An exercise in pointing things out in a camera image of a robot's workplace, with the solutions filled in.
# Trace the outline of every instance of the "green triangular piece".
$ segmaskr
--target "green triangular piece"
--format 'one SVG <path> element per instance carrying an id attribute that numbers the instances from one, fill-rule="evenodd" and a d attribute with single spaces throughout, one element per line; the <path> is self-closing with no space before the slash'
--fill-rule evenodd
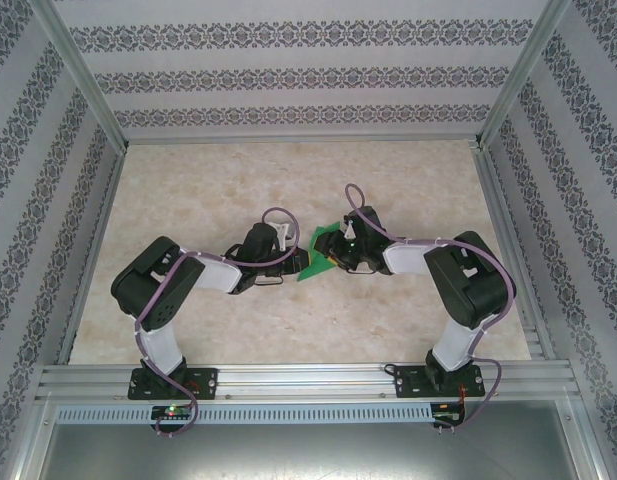
<path id="1" fill-rule="evenodd" d="M 328 227 L 317 227 L 317 230 L 315 230 L 314 235 L 310 239 L 310 248 L 308 249 L 310 265 L 301 271 L 299 278 L 297 279 L 298 282 L 314 277 L 318 273 L 325 272 L 326 270 L 336 267 L 334 263 L 315 250 L 315 242 L 317 241 L 317 237 L 319 237 L 319 235 L 326 232 L 334 232 L 336 230 L 339 230 L 339 222 L 333 223 Z"/>

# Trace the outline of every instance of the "metal frame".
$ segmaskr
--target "metal frame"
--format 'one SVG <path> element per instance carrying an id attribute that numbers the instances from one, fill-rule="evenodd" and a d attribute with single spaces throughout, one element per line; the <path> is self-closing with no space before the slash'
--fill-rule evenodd
<path id="1" fill-rule="evenodd" d="M 474 140 L 471 133 L 397 133 L 397 134 L 333 134 L 333 135 L 240 135 L 207 137 L 135 138 L 129 145 L 190 145 L 201 143 L 296 143 L 296 142 L 415 142 L 436 140 Z"/>
<path id="2" fill-rule="evenodd" d="M 489 145 L 497 134 L 508 114 L 508 110 L 510 110 L 517 94 L 540 57 L 541 50 L 548 42 L 570 3 L 570 0 L 548 0 L 546 7 L 537 19 L 535 27 L 530 32 L 528 41 L 526 41 L 515 66 L 490 109 L 481 132 L 479 132 L 479 144 L 482 147 Z"/>
<path id="3" fill-rule="evenodd" d="M 59 52 L 66 68 L 83 93 L 88 105 L 93 109 L 97 121 L 102 126 L 117 153 L 125 153 L 128 141 L 119 122 L 99 88 L 95 77 L 79 52 L 64 21 L 61 19 L 53 0 L 31 0 L 35 16 L 41 22 L 53 45 Z"/>
<path id="4" fill-rule="evenodd" d="M 503 362 L 505 377 L 492 401 L 554 401 L 579 479 L 605 479 L 601 454 L 570 363 L 555 361 Z M 383 364 L 218 365 L 217 399 L 204 405 L 257 406 L 289 404 L 377 405 L 396 407 L 445 399 L 398 399 L 393 378 Z M 496 370 L 482 365 L 486 388 Z M 62 406 L 106 405 L 113 411 L 128 405 L 164 405 L 168 402 L 128 400 L 128 379 L 135 366 L 47 366 L 44 368 L 32 414 L 9 478 L 39 478 L 52 431 Z M 480 399 L 467 399 L 479 402 Z"/>
<path id="5" fill-rule="evenodd" d="M 75 335 L 77 334 L 77 329 L 79 328 L 79 323 L 81 322 L 81 316 L 86 306 L 86 297 L 88 296 L 88 291 L 90 290 L 92 277 L 95 274 L 95 266 L 97 265 L 97 259 L 99 258 L 99 251 L 101 250 L 101 245 L 104 241 L 106 227 L 108 226 L 108 220 L 110 219 L 110 213 L 112 212 L 113 202 L 117 194 L 119 182 L 121 180 L 121 172 L 123 170 L 124 162 L 126 161 L 125 148 L 119 153 L 119 155 L 121 155 L 121 158 L 117 161 L 117 165 L 115 165 L 112 185 L 111 188 L 108 190 L 106 198 L 104 198 L 102 218 L 100 219 L 99 225 L 97 227 L 97 232 L 93 238 L 92 250 L 90 251 L 90 255 L 88 255 L 88 258 L 86 259 L 86 266 L 84 267 L 84 281 L 81 283 L 81 287 L 77 292 L 75 308 L 73 309 L 72 316 L 68 321 L 68 328 L 66 329 L 65 333 L 66 340 L 64 341 L 59 352 L 59 356 L 57 358 L 57 363 L 62 365 L 67 364 L 70 360 L 70 352 L 72 352 L 72 345 L 75 340 Z"/>
<path id="6" fill-rule="evenodd" d="M 541 347 L 540 352 L 533 351 L 533 344 L 528 343 L 531 355 L 534 353 L 539 358 L 554 360 L 557 356 L 552 347 L 530 275 L 528 275 L 524 256 L 517 240 L 510 212 L 506 208 L 501 185 L 497 181 L 492 159 L 487 149 L 481 149 L 476 143 L 471 144 L 471 149 L 488 212 L 492 218 L 495 235 L 501 248 L 503 262 L 509 268 L 510 274 L 517 284 L 516 302 L 522 323 L 525 328 L 530 328 L 530 332 L 526 332 L 526 338 L 528 340 L 528 333 L 536 334 L 536 340 L 534 337 L 532 337 L 532 340 L 539 342 Z"/>

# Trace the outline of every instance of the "patterned wallpaper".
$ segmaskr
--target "patterned wallpaper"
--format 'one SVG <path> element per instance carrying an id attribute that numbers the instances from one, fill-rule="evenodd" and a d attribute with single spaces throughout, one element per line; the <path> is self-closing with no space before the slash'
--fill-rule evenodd
<path id="1" fill-rule="evenodd" d="M 0 474 L 56 361 L 118 156 L 22 0 L 0 1 Z"/>
<path id="2" fill-rule="evenodd" d="M 490 146 L 558 355 L 617 478 L 617 1 L 575 0 Z"/>
<path id="3" fill-rule="evenodd" d="M 476 134 L 545 4 L 56 2 L 131 140 Z"/>

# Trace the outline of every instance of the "marble floor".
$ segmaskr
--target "marble floor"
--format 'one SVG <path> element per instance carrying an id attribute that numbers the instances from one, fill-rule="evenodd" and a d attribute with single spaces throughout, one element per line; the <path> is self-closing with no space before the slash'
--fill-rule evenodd
<path id="1" fill-rule="evenodd" d="M 394 234 L 451 237 L 470 229 L 499 254 L 464 141 L 132 146 L 71 363 L 138 363 L 132 321 L 110 285 L 159 235 L 221 254 L 279 205 L 298 217 L 307 247 L 318 225 L 350 211 L 343 187 L 351 181 Z M 174 322 L 189 363 L 354 363 L 423 361 L 446 318 L 428 276 L 332 269 L 238 296 L 193 290 Z M 530 358 L 515 309 L 477 354 Z"/>

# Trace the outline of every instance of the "ventilated metal strip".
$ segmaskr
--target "ventilated metal strip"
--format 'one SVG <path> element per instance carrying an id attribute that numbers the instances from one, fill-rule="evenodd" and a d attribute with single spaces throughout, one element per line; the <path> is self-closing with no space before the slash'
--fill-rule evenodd
<path id="1" fill-rule="evenodd" d="M 146 425 L 151 405 L 59 407 L 58 425 Z M 429 403 L 333 405 L 202 405 L 197 423 L 206 425 L 431 422 Z M 180 424 L 182 420 L 165 420 Z"/>

